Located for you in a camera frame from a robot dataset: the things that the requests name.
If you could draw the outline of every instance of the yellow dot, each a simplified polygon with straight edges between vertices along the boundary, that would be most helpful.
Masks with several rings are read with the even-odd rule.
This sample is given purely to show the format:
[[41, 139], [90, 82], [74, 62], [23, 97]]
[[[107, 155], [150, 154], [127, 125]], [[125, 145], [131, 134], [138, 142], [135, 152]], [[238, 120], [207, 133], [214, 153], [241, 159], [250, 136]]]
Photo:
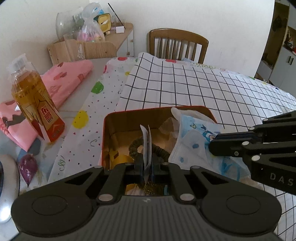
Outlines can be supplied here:
[[75, 119], [72, 122], [72, 125], [77, 129], [81, 129], [86, 126], [88, 121], [89, 121], [89, 117], [87, 113], [84, 110], [81, 110], [76, 115]]

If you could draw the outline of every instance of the wooden chair back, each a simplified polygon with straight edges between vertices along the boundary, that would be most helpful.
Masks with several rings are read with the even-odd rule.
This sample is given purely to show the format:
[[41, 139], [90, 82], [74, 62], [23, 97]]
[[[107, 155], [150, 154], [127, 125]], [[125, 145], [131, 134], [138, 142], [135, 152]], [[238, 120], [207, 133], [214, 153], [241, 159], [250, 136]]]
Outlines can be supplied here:
[[185, 57], [188, 58], [190, 43], [193, 42], [195, 44], [194, 44], [191, 60], [194, 61], [195, 53], [196, 53], [196, 46], [197, 46], [197, 44], [200, 44], [202, 46], [202, 48], [200, 51], [198, 63], [203, 64], [203, 61], [205, 59], [205, 54], [207, 52], [207, 47], [209, 45], [209, 41], [206, 38], [204, 38], [203, 36], [200, 36], [198, 34], [195, 34], [195, 33], [189, 32], [189, 31], [174, 29], [174, 28], [153, 29], [149, 32], [149, 52], [153, 56], [155, 56], [155, 38], [160, 38], [158, 58], [162, 58], [163, 39], [167, 39], [164, 58], [169, 59], [169, 45], [170, 45], [170, 39], [172, 39], [172, 40], [174, 40], [174, 44], [173, 44], [171, 59], [177, 60], [177, 51], [178, 50], [176, 51], [176, 41], [181, 40], [178, 60], [181, 60], [181, 58], [182, 58], [184, 41], [187, 41], [188, 43], [187, 43]]

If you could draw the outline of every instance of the checkered tablecloth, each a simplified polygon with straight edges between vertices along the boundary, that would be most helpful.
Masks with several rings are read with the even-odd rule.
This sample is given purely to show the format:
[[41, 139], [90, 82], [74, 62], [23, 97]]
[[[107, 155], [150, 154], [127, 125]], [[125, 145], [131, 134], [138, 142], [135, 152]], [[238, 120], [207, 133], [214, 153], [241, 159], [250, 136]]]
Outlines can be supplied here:
[[[262, 119], [296, 110], [296, 99], [270, 84], [238, 73], [177, 64], [140, 53], [129, 73], [117, 111], [203, 105], [226, 132], [247, 131]], [[282, 206], [275, 233], [296, 239], [296, 196], [263, 185]]]

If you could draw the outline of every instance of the bottle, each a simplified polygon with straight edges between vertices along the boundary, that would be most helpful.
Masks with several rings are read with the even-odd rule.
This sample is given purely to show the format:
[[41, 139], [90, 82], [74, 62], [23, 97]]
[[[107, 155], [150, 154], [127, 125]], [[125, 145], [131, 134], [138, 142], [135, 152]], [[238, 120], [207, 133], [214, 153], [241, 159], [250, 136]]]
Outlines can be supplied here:
[[26, 54], [7, 67], [12, 82], [11, 93], [20, 110], [46, 142], [54, 142], [63, 133], [61, 119], [46, 87]]

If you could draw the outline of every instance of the bottle cap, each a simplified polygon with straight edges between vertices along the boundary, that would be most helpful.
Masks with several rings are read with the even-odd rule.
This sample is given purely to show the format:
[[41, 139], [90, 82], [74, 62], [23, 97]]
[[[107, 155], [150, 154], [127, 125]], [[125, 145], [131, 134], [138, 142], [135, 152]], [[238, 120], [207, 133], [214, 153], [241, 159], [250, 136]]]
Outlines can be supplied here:
[[18, 70], [20, 70], [22, 67], [24, 67], [26, 65], [26, 63], [28, 62], [28, 59], [26, 57], [26, 54], [23, 53], [22, 55], [18, 56], [17, 58], [15, 58], [10, 65], [8, 65], [7, 67], [7, 71], [12, 74], [17, 72]]

